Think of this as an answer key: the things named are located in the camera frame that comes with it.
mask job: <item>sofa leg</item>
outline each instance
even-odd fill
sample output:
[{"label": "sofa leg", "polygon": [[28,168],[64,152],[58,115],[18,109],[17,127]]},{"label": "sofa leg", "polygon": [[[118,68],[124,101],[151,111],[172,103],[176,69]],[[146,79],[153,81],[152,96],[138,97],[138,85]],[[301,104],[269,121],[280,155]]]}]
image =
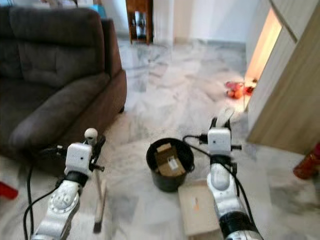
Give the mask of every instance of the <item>sofa leg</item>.
[{"label": "sofa leg", "polygon": [[124,111],[125,111],[125,106],[123,106],[123,107],[120,109],[119,113],[122,114]]}]

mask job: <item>sofa backrest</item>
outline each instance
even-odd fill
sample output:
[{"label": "sofa backrest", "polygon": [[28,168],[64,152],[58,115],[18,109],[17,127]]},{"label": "sofa backrest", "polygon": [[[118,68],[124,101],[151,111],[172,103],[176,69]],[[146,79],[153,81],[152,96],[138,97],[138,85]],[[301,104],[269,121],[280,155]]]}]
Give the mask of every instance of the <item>sofa backrest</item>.
[{"label": "sofa backrest", "polygon": [[25,81],[60,88],[104,71],[104,36],[95,11],[11,7],[9,19]]},{"label": "sofa backrest", "polygon": [[0,7],[0,77],[22,79],[18,40],[10,24],[10,7]]}]

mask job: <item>dark gray sofa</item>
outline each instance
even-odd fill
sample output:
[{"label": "dark gray sofa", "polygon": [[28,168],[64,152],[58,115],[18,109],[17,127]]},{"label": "dark gray sofa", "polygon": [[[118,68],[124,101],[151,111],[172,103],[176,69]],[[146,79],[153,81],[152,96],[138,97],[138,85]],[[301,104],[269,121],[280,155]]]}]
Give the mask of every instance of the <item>dark gray sofa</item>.
[{"label": "dark gray sofa", "polygon": [[124,107],[113,21],[90,9],[0,7],[0,154],[61,174],[68,146],[100,133]]}]

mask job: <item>marble floor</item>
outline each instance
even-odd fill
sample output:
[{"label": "marble floor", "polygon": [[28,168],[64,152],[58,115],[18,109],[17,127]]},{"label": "marble floor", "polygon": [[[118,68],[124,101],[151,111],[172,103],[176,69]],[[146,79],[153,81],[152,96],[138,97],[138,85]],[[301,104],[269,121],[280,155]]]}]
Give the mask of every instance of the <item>marble floor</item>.
[{"label": "marble floor", "polygon": [[[248,120],[244,102],[225,96],[226,81],[242,81],[246,69],[245,47],[231,43],[195,41],[175,46],[130,45],[119,41],[126,69],[128,95],[125,112],[105,131],[107,143],[99,160],[106,167],[107,211],[102,233],[92,234],[97,194],[90,181],[81,196],[68,239],[185,240],[177,193],[158,190],[146,163],[150,143],[206,132],[221,108],[232,106],[232,141],[243,144],[234,152],[238,178],[247,192],[256,225],[265,240],[319,240],[319,178],[302,181],[292,168],[299,154],[246,142]],[[206,178],[209,161],[194,152],[195,170],[186,182]],[[0,239],[23,239],[22,218],[27,207],[27,169],[0,158],[19,189],[13,201],[0,198]],[[56,179],[35,171],[32,198],[51,190]],[[44,216],[47,201],[34,208],[35,226]],[[219,233],[214,238],[220,240]]]}]

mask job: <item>black bucket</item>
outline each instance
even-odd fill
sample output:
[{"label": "black bucket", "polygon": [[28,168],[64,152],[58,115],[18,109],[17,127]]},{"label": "black bucket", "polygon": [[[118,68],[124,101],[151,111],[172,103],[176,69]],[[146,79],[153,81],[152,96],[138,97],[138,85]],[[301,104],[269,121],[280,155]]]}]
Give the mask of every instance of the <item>black bucket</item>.
[{"label": "black bucket", "polygon": [[[185,169],[185,173],[180,176],[163,176],[155,172],[158,167],[155,157],[157,148],[169,143],[171,146],[175,146],[178,158]],[[194,159],[194,154],[190,147],[183,141],[175,138],[160,139],[152,143],[146,152],[146,162],[151,169],[152,180],[164,192],[175,192],[178,190],[178,187],[184,183],[187,173],[191,173],[195,169]]]}]

